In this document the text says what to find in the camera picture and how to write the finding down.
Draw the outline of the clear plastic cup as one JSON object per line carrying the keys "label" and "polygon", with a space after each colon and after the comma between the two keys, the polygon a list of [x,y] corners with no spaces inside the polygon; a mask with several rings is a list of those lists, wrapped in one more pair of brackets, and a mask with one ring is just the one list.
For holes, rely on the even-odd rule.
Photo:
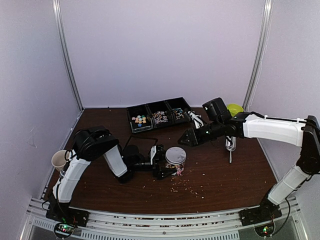
{"label": "clear plastic cup", "polygon": [[183,175],[183,172],[185,169],[185,163],[184,162],[180,164],[166,163],[165,168],[172,171],[172,173],[170,174],[171,176],[178,177]]}

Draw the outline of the clear plastic lid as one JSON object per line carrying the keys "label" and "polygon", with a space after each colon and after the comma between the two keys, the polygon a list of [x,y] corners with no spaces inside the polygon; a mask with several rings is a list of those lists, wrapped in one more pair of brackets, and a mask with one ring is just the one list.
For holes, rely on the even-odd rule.
{"label": "clear plastic lid", "polygon": [[180,165],[186,161],[187,154],[185,150],[181,147],[170,147],[165,152],[165,159],[169,164],[172,165]]}

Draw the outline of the metal scoop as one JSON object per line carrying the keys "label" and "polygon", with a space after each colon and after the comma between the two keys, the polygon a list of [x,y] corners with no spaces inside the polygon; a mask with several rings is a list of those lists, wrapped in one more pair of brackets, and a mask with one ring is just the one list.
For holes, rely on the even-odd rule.
{"label": "metal scoop", "polygon": [[225,148],[229,152],[229,163],[232,163],[232,153],[236,150],[237,138],[234,136],[225,137]]}

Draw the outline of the black three-compartment candy tray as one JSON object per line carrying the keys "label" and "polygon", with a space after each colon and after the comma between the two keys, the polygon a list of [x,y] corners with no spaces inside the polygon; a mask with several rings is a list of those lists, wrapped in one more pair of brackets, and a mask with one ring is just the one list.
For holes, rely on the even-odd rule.
{"label": "black three-compartment candy tray", "polygon": [[183,97],[177,97],[130,106],[126,112],[131,132],[138,134],[187,123],[184,113],[191,110]]}

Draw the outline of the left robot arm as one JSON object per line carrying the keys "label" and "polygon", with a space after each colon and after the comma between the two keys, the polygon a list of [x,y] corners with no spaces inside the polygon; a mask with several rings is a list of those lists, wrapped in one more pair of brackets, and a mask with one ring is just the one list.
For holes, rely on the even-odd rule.
{"label": "left robot arm", "polygon": [[59,177],[48,195],[48,209],[61,222],[69,221],[73,192],[87,167],[100,157],[106,160],[119,182],[126,183],[135,172],[152,172],[158,180],[174,174],[176,169],[166,167],[164,156],[164,147],[158,143],[151,147],[148,156],[129,142],[121,147],[120,141],[104,126],[79,130],[74,135],[72,148],[59,150],[51,158]]}

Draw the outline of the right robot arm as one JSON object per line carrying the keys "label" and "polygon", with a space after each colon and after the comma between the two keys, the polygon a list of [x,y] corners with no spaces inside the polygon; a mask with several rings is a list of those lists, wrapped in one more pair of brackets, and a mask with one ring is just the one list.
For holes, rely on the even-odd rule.
{"label": "right robot arm", "polygon": [[179,138],[180,145],[195,147],[219,137],[266,139],[300,147],[300,157],[285,176],[275,184],[256,210],[259,220],[268,220],[293,191],[320,172],[320,126],[313,115],[305,119],[277,118],[260,113],[239,112],[232,116],[222,98],[202,106],[210,120],[204,124],[190,116],[195,124]]}

